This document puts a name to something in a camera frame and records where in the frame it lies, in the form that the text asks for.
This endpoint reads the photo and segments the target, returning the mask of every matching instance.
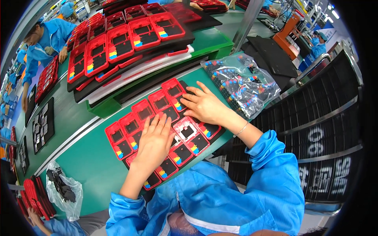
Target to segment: blue cap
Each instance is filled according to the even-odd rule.
[[[327,40],[328,40],[327,36],[326,36],[325,34],[323,34],[322,32],[319,32],[319,36],[322,37],[322,39],[323,39],[324,41],[327,41]]]

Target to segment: hand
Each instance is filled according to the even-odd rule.
[[[147,118],[139,141],[138,154],[130,168],[137,166],[138,170],[148,174],[148,177],[161,165],[175,137],[174,133],[169,134],[171,121],[170,117],[167,119],[167,114],[163,114],[160,120],[159,115],[156,115],[149,125],[150,118]]]
[[[184,112],[185,116],[192,116],[198,120],[213,124],[225,126],[226,119],[233,111],[223,104],[203,83],[197,81],[202,90],[195,87],[187,87],[188,91],[193,94],[184,94],[185,99],[180,101],[189,108]]]
[[[190,6],[191,7],[193,7],[193,8],[195,8],[195,9],[198,9],[198,10],[200,10],[200,11],[203,11],[203,9],[197,4],[197,3],[190,3]]]
[[[39,217],[39,215],[33,208],[31,207],[28,208],[28,214],[29,214],[29,217],[31,219],[31,223],[33,226],[43,225],[41,218]]]
[[[59,53],[59,62],[62,64],[67,59],[67,46],[64,46]]]

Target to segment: worker's hair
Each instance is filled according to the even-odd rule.
[[[306,233],[301,234],[300,236],[321,236],[323,235],[328,228],[324,227],[317,227],[317,228],[311,228]]]

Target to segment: orange machine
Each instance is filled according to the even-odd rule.
[[[299,22],[299,16],[293,14],[290,19],[286,22],[285,27],[281,32],[276,33],[273,36],[273,40],[289,55],[291,60],[297,58],[299,51],[286,39],[290,33],[296,34],[296,25]]]

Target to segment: woman's left hand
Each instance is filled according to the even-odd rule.
[[[62,64],[67,59],[67,47],[64,46],[59,53],[59,62]]]
[[[138,154],[130,168],[137,167],[150,175],[161,165],[175,137],[175,133],[170,135],[171,121],[170,117],[167,119],[167,114],[163,114],[160,120],[159,115],[156,115],[150,125],[150,118],[147,118],[139,141]]]

